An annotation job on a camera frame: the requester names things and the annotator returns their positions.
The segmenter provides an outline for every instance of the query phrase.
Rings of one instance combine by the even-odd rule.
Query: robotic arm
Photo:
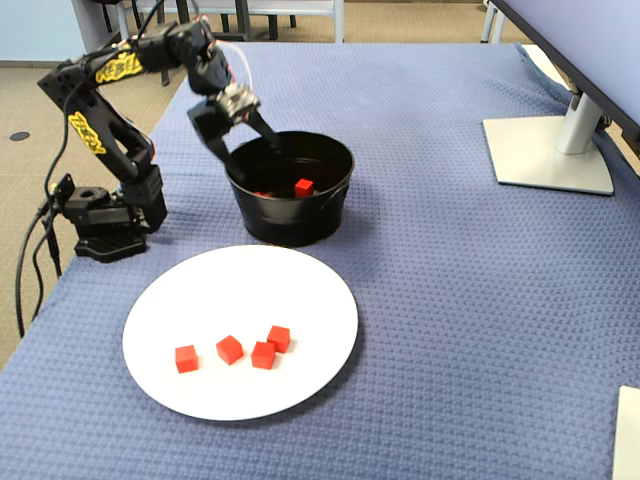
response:
[[[112,49],[67,60],[38,85],[60,109],[75,92],[67,102],[68,121],[121,185],[112,194],[101,187],[75,187],[67,174],[55,187],[57,209],[76,227],[78,255],[111,262],[142,252],[145,234],[155,232],[167,215],[160,169],[152,164],[153,142],[98,87],[180,65],[187,68],[191,89],[205,97],[188,112],[192,124],[234,175],[242,178],[222,140],[234,125],[247,123],[278,147],[278,136],[257,111],[259,99],[247,87],[232,83],[206,17],[191,24],[168,24]]]

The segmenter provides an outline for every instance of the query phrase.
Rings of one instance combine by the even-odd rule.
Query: monitor stand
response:
[[[613,194],[607,164],[591,140],[601,116],[602,110],[582,94],[564,117],[485,120],[498,182]]]

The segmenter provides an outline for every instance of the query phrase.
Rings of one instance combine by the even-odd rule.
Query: floor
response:
[[[345,8],[347,42],[475,43],[479,41],[485,14],[481,5],[459,3],[347,3]],[[233,25],[235,19],[231,17],[230,21]],[[221,30],[217,16],[212,17],[211,22],[214,30]],[[256,40],[267,41],[266,17],[252,17],[252,22]],[[281,42],[333,41],[333,22],[329,18],[299,17],[298,27],[291,29],[288,18],[281,17],[279,25]],[[503,41],[528,43],[512,24],[506,26]],[[62,115],[36,85],[45,73],[44,69],[0,68],[0,108],[5,112],[0,116],[0,253],[6,259],[0,265],[0,368],[19,341],[14,307],[18,249],[27,225],[42,201],[44,177],[62,141]],[[163,88],[158,75],[149,75],[110,85],[103,92],[142,131],[150,132],[183,78],[183,71],[172,72],[171,84]],[[17,131],[28,131],[31,136],[22,142],[10,141],[9,136]],[[619,141],[619,133],[614,129],[610,132]],[[73,174],[76,184],[100,185],[108,189],[116,185],[76,135],[69,137],[67,151],[54,180],[66,172]],[[56,222],[56,231],[64,267],[72,257],[75,232],[62,218]],[[37,238],[40,235],[41,230],[38,230]],[[22,280],[23,310],[27,319],[31,318],[37,298],[30,255],[25,261]],[[45,292],[49,293],[56,279],[44,250],[40,264]]]

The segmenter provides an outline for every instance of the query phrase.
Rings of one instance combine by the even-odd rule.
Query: black bucket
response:
[[[249,233],[274,245],[301,247],[328,237],[340,226],[353,155],[324,135],[278,135],[282,153],[274,152],[264,138],[245,143],[232,153],[244,178],[234,178],[229,170],[227,176]],[[296,198],[300,179],[313,182],[313,195]]]

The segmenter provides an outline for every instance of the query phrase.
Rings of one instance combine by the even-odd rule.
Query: white plate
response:
[[[273,368],[251,351],[272,325],[291,330]],[[138,298],[124,327],[124,359],[140,388],[167,408],[209,420],[246,420],[290,408],[347,361],[358,331],[346,283],[324,263],[279,247],[244,245],[176,265]],[[216,343],[233,335],[244,356],[228,366]],[[195,345],[200,368],[179,374],[175,348]]]

